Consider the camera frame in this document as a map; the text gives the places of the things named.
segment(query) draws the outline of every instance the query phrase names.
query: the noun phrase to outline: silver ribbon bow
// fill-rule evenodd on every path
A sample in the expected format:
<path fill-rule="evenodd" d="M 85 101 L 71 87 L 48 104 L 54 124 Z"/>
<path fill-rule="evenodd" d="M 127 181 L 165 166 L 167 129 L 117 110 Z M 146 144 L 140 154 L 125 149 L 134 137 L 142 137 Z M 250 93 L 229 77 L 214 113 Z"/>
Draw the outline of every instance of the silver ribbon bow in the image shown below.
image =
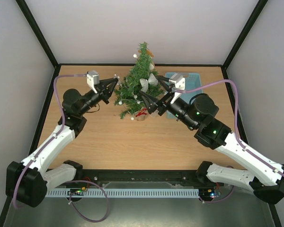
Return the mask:
<path fill-rule="evenodd" d="M 148 80 L 140 79 L 140 84 L 142 86 L 141 91 L 147 92 L 148 84 L 153 85 L 153 86 L 157 86 L 158 80 L 156 79 L 156 77 L 153 74 L 151 74 L 150 77 L 148 78 Z"/>

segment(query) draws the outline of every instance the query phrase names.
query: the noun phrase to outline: gray wall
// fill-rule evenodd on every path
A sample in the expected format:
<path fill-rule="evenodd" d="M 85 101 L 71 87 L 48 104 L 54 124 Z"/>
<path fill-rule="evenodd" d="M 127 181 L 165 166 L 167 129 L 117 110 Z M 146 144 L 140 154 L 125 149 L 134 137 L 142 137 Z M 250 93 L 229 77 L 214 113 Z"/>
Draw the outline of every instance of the gray wall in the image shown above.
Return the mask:
<path fill-rule="evenodd" d="M 53 74 L 14 0 L 0 0 L 0 213 L 6 167 L 30 148 Z"/>
<path fill-rule="evenodd" d="M 223 64 L 257 0 L 27 0 L 60 63 Z"/>
<path fill-rule="evenodd" d="M 250 144 L 284 163 L 284 0 L 268 1 L 228 73 Z M 284 226 L 284 199 L 276 208 Z"/>

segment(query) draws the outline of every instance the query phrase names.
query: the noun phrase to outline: wooden table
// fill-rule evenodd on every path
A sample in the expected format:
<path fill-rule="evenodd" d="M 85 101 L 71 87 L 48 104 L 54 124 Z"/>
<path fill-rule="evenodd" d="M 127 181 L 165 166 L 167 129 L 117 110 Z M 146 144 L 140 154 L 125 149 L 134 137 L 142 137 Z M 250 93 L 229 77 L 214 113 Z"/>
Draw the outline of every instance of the wooden table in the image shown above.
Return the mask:
<path fill-rule="evenodd" d="M 100 79 L 126 76 L 129 66 L 62 66 L 60 75 L 83 74 L 96 70 Z M 202 85 L 223 79 L 219 67 L 157 67 L 160 75 L 166 72 L 196 72 L 201 76 Z M 57 84 L 60 101 L 63 93 L 75 88 L 81 94 L 89 91 L 85 78 L 62 78 Z M 234 116 L 224 84 L 204 89 L 220 108 L 216 118 L 233 129 Z M 195 131 L 189 131 L 182 122 L 168 119 L 166 115 L 145 121 L 131 121 L 130 116 L 121 120 L 119 113 L 123 106 L 114 106 L 115 96 L 110 103 L 100 103 L 100 111 L 87 113 L 87 123 L 81 134 L 69 144 L 53 161 L 55 168 L 65 160 L 73 160 L 85 169 L 145 169 L 145 170 L 186 170 L 197 169 L 202 161 L 218 165 L 232 165 L 242 168 L 232 159 L 217 151 L 203 147 L 194 138 Z M 47 113 L 40 142 L 53 131 L 60 118 L 54 97 Z"/>

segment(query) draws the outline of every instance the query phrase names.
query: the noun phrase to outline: miniature christmas tree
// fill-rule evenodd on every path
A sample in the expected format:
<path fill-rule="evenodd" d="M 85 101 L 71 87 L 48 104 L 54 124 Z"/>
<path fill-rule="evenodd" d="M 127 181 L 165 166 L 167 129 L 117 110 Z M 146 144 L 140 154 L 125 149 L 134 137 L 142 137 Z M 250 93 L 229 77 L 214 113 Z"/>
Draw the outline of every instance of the miniature christmas tree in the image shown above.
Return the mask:
<path fill-rule="evenodd" d="M 154 70 L 153 55 L 147 49 L 146 42 L 140 44 L 138 52 L 140 53 L 139 56 L 133 55 L 137 59 L 135 66 L 130 69 L 128 75 L 119 83 L 119 89 L 115 89 L 115 105 L 125 105 L 126 107 L 120 113 L 121 119 L 127 114 L 133 115 L 145 107 L 139 95 L 140 90 L 153 97 L 158 97 L 163 93 L 158 81 L 155 79 L 158 72 Z"/>

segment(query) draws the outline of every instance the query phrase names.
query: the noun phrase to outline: light blue plastic bin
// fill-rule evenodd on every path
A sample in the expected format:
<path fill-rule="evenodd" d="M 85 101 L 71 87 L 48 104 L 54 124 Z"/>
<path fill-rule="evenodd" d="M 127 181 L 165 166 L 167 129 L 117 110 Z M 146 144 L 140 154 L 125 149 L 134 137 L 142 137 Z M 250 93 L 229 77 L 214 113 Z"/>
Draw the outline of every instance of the light blue plastic bin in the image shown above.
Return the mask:
<path fill-rule="evenodd" d="M 192 90 L 192 89 L 195 89 L 197 87 L 200 87 L 201 86 L 201 79 L 200 79 L 200 75 L 199 73 L 194 73 L 194 72 L 167 72 L 165 74 L 165 77 L 167 78 L 171 78 L 175 73 L 178 73 L 178 74 L 181 74 L 185 77 L 185 90 Z M 185 102 L 189 103 L 189 100 L 197 95 L 197 94 L 200 94 L 202 93 L 203 91 L 202 90 L 199 90 L 199 91 L 195 91 L 195 92 L 192 92 L 192 93 L 185 93 L 185 94 L 182 94 L 180 96 L 180 98 L 182 98 Z M 172 115 L 170 112 L 167 112 L 167 118 L 170 118 L 170 119 L 176 119 L 176 117 L 174 115 Z"/>

